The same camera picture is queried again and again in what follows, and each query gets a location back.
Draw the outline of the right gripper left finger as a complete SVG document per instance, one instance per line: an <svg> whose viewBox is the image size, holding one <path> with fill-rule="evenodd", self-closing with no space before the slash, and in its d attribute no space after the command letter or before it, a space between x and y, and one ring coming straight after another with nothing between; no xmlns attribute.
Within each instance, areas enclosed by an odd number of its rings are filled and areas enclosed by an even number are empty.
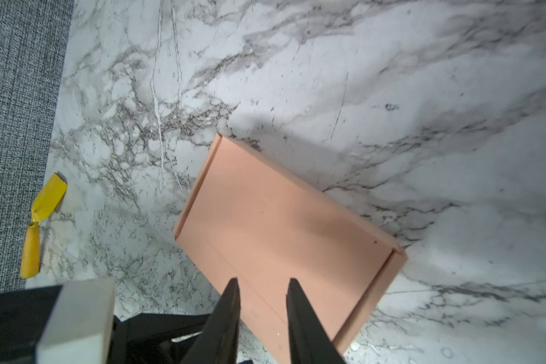
<svg viewBox="0 0 546 364"><path fill-rule="evenodd" d="M236 363L240 313L238 279L232 278L181 363Z"/></svg>

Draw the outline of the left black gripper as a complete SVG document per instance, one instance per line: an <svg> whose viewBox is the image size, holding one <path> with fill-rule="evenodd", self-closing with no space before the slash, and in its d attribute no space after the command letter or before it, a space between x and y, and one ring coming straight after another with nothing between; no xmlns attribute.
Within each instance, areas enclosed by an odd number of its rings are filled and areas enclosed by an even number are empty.
<svg viewBox="0 0 546 364"><path fill-rule="evenodd" d="M111 278L0 294L0 363L173 363L162 344L208 315L114 314Z"/></svg>

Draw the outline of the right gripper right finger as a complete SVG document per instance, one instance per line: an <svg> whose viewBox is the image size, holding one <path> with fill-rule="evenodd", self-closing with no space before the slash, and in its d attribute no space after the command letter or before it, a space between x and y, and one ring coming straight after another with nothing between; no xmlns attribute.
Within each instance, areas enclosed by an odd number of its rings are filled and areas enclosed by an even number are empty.
<svg viewBox="0 0 546 364"><path fill-rule="evenodd" d="M300 283L292 278L286 295L291 363L341 363Z"/></svg>

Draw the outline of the pink paper box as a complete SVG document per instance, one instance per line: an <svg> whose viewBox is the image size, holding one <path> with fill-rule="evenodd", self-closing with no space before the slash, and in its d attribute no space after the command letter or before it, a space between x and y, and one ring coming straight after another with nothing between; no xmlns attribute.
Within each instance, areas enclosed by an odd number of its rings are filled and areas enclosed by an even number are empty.
<svg viewBox="0 0 546 364"><path fill-rule="evenodd" d="M280 363L290 360L291 279L344 353L407 259L391 235L222 135L212 142L174 236L217 291L238 280L242 321Z"/></svg>

